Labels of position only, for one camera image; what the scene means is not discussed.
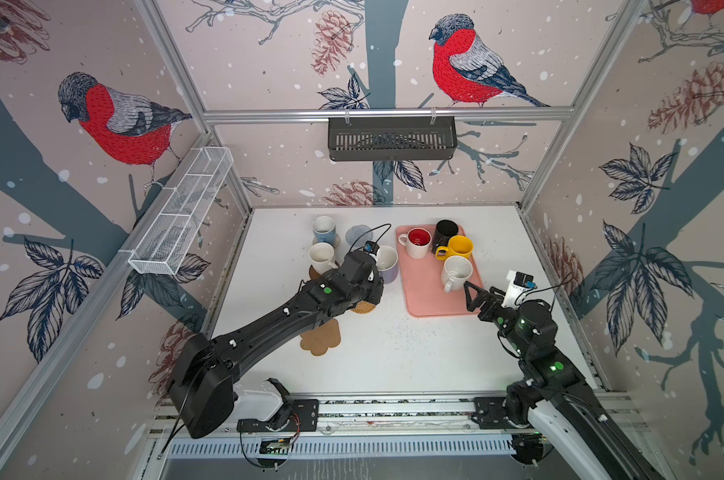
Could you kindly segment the light blue mug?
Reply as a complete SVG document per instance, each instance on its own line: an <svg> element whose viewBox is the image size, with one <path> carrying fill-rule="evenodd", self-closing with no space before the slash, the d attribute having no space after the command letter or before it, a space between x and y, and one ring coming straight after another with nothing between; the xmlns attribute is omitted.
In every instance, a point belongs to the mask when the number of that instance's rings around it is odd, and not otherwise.
<svg viewBox="0 0 724 480"><path fill-rule="evenodd" d="M335 220L327 215L316 217L312 222L312 233L314 244L326 243L333 247L337 234Z"/></svg>

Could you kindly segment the black mug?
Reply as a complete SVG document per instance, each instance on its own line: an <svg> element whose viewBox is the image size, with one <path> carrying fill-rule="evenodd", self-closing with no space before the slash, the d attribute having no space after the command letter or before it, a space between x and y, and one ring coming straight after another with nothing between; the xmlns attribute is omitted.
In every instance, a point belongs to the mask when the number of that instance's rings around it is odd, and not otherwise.
<svg viewBox="0 0 724 480"><path fill-rule="evenodd" d="M436 252L439 247L447 246L450 239L458 233L459 227L454 221L448 219L438 221L432 235L432 251Z"/></svg>

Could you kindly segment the small white cup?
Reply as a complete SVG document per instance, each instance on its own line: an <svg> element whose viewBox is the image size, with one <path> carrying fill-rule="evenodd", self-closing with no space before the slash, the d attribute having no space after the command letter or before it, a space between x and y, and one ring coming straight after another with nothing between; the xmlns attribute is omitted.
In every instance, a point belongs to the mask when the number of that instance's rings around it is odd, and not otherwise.
<svg viewBox="0 0 724 480"><path fill-rule="evenodd" d="M385 285L393 283L399 274L399 256L390 246L380 246L376 254L376 267Z"/></svg>

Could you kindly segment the dark brown scratched round coaster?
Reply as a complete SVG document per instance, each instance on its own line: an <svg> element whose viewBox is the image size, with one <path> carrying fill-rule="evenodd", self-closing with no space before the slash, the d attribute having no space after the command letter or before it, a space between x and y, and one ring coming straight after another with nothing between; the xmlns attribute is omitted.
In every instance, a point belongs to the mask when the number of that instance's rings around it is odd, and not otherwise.
<svg viewBox="0 0 724 480"><path fill-rule="evenodd" d="M322 277L322 275L313 267L309 267L309 278L311 280L318 280Z"/></svg>

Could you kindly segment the rattan woven round coaster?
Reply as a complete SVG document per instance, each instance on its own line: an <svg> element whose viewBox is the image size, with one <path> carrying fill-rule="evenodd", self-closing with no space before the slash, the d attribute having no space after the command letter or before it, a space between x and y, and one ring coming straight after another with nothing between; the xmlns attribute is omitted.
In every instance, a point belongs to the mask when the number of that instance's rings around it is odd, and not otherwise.
<svg viewBox="0 0 724 480"><path fill-rule="evenodd" d="M374 311L376 305L368 301L359 301L351 311L357 314L369 314Z"/></svg>

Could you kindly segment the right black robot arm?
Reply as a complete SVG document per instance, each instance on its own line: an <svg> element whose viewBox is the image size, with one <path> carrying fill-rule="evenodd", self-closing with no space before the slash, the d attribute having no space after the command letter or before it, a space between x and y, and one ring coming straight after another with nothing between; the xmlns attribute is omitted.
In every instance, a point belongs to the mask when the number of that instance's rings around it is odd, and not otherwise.
<svg viewBox="0 0 724 480"><path fill-rule="evenodd" d="M501 405L475 399L482 428L508 424L542 434L581 479L660 479L661 473L623 433L585 376L556 346L558 325L544 300L516 304L509 291L463 286L466 308L498 329L501 346L523 378L506 388Z"/></svg>

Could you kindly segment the blue woven round coaster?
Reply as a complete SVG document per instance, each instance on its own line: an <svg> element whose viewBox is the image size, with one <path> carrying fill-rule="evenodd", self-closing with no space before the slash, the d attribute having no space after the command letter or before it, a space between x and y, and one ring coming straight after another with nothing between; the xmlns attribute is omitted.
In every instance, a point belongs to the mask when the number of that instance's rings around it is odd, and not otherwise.
<svg viewBox="0 0 724 480"><path fill-rule="evenodd" d="M363 248L366 241L372 240L373 233L367 225L352 226L345 234L345 240L352 249Z"/></svg>

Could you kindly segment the aluminium front rail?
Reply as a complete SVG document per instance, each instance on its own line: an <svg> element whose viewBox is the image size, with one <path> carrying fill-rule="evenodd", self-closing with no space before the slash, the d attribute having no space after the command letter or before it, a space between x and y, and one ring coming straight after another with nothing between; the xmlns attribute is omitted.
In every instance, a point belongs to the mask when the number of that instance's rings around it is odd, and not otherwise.
<svg viewBox="0 0 724 480"><path fill-rule="evenodd" d="M301 435L319 433L332 435L344 432L369 432L373 429L391 431L441 431L481 429L470 417L475 397L500 396L485 393L450 395L388 395L388 396L309 396L319 401L317 429ZM648 432L649 427L625 393L597 392L597 398L613 420L628 432ZM160 403L159 411L149 428L151 436L169 435L178 418L169 400Z"/></svg>

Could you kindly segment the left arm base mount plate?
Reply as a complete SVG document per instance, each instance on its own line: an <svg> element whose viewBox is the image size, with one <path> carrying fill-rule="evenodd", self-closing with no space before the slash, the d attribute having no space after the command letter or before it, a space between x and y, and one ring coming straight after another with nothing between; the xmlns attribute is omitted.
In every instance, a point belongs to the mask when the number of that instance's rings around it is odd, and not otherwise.
<svg viewBox="0 0 724 480"><path fill-rule="evenodd" d="M238 433L314 432L317 429L318 415L318 400L288 400L267 420L239 420L236 431Z"/></svg>

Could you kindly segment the pink rectangular tray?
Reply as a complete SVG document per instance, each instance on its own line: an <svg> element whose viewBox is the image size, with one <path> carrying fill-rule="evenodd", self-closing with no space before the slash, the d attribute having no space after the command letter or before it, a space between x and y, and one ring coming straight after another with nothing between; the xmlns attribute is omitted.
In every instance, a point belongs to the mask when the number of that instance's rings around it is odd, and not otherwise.
<svg viewBox="0 0 724 480"><path fill-rule="evenodd" d="M416 318L466 316L469 312L463 287L444 291L441 281L444 261L435 257L432 246L427 248L423 258L415 259L408 254L406 240L410 230L424 229L433 235L435 228L435 224L426 224L402 225L396 229L399 275L407 311Z"/></svg>

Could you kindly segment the white mug red inside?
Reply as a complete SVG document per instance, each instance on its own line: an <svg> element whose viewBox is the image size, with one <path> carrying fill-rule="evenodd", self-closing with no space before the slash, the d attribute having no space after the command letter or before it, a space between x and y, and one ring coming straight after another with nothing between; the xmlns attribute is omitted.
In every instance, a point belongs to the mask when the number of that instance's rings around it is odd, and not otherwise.
<svg viewBox="0 0 724 480"><path fill-rule="evenodd" d="M416 260L423 259L430 252L431 234L424 228L415 227L398 235L398 243L405 248L406 254Z"/></svg>

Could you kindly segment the yellow mug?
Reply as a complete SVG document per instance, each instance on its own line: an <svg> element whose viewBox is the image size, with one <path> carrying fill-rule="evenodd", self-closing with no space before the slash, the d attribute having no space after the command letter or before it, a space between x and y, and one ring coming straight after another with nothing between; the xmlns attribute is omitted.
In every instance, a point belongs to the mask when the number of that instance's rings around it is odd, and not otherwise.
<svg viewBox="0 0 724 480"><path fill-rule="evenodd" d="M474 245L471 239L463 235L455 235L448 240L445 246L437 248L435 257L442 261L454 256L469 259L473 248Z"/></svg>

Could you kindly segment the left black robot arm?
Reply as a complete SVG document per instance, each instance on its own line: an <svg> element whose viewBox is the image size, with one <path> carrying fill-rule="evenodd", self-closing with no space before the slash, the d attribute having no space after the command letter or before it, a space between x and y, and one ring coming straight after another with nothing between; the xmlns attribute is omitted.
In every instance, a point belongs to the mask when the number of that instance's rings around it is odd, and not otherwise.
<svg viewBox="0 0 724 480"><path fill-rule="evenodd" d="M383 289L374 256L355 250L263 317L212 339L191 336L167 389L190 437L203 438L230 417L238 400L234 385L263 358L361 302L379 304Z"/></svg>

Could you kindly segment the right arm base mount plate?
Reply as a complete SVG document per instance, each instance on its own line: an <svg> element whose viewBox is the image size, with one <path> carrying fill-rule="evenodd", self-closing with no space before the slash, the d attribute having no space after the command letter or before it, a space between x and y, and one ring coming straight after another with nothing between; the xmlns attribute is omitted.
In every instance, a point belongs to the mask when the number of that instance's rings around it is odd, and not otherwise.
<svg viewBox="0 0 724 480"><path fill-rule="evenodd" d="M543 397L508 392L504 397L475 397L475 408L470 419L482 430L529 429L533 412L542 414L543 408L556 412L556 404Z"/></svg>

